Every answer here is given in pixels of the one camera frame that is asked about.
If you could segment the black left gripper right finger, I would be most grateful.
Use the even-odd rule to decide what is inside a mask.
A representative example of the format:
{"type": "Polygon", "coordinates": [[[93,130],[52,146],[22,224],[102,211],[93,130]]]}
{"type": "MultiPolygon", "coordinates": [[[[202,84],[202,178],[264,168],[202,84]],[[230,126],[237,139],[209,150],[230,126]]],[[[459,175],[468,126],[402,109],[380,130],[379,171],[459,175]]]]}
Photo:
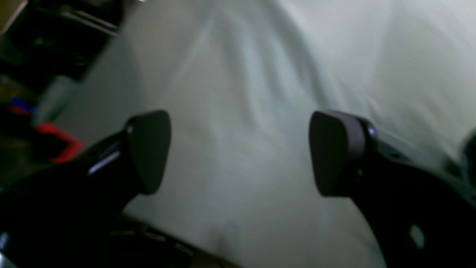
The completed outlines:
{"type": "Polygon", "coordinates": [[[352,200],[387,267],[475,267],[474,187],[415,164],[352,114],[313,112],[308,140],[318,192],[352,200]]]}

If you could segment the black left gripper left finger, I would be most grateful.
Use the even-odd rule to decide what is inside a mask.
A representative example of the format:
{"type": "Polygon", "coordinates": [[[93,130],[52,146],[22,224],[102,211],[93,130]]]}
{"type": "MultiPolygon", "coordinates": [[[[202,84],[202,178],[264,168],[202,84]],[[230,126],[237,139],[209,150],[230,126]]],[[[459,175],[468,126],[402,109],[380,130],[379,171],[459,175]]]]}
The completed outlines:
{"type": "Polygon", "coordinates": [[[75,159],[1,193],[1,263],[17,268],[108,268],[109,234],[126,205],[160,188],[169,113],[129,119],[75,159]]]}

